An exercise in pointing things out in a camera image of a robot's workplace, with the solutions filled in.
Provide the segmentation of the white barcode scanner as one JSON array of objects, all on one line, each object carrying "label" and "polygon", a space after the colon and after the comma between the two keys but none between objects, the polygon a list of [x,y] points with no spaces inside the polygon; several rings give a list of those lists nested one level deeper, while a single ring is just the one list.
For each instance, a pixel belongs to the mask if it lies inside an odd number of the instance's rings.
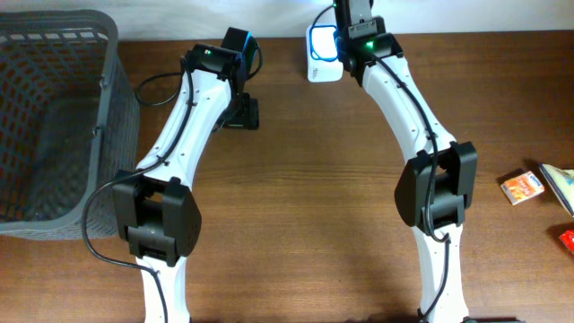
[{"label": "white barcode scanner", "polygon": [[332,83],[343,76],[344,67],[338,60],[334,24],[318,23],[306,30],[307,77],[312,83]]}]

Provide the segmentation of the red Hacks candy bag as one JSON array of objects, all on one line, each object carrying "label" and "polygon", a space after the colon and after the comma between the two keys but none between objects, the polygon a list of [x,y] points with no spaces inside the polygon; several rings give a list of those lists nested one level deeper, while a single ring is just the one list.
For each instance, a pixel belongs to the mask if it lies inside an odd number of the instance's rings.
[{"label": "red Hacks candy bag", "polygon": [[571,253],[574,253],[574,231],[567,230],[559,237],[561,244]]}]

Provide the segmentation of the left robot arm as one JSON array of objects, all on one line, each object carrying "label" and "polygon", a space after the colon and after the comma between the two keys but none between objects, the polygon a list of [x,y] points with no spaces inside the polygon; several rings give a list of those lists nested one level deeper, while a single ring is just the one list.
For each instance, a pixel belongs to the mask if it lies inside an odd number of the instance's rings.
[{"label": "left robot arm", "polygon": [[188,322],[187,258],[202,216],[192,194],[210,135],[256,130],[258,101],[244,87],[261,69],[262,49],[249,31],[228,28],[219,47],[197,44],[181,62],[176,103],[152,149],[111,187],[117,231],[143,278],[147,322]]}]

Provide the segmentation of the orange tissue pack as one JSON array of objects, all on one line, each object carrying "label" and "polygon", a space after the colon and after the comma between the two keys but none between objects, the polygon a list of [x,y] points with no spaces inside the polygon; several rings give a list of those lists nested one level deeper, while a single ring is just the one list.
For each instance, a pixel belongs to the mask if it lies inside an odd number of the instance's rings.
[{"label": "orange tissue pack", "polygon": [[507,179],[500,188],[512,205],[518,205],[545,191],[544,185],[532,171]]}]

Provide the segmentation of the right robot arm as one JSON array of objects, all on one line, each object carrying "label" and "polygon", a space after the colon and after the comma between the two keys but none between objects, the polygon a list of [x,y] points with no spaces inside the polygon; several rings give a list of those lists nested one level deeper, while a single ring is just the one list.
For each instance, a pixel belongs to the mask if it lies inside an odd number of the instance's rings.
[{"label": "right robot arm", "polygon": [[404,169],[394,199],[412,230],[422,275],[421,322],[467,322],[460,265],[465,211],[478,155],[434,116],[404,51],[370,0],[335,0],[337,58],[375,101],[399,144]]}]

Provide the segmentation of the yellow snack bag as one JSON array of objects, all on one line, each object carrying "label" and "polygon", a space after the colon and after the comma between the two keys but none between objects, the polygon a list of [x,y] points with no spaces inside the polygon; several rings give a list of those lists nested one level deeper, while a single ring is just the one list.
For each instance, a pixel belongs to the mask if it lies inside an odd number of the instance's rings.
[{"label": "yellow snack bag", "polygon": [[564,170],[543,163],[539,167],[563,208],[573,216],[573,170]]}]

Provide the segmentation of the grey plastic mesh basket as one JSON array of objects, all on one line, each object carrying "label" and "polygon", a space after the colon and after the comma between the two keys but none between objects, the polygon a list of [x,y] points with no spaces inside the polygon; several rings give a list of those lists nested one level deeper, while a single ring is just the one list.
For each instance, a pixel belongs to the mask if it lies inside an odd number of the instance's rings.
[{"label": "grey plastic mesh basket", "polygon": [[98,187],[136,163],[140,107],[95,10],[1,16],[1,232],[27,240],[117,232]]}]

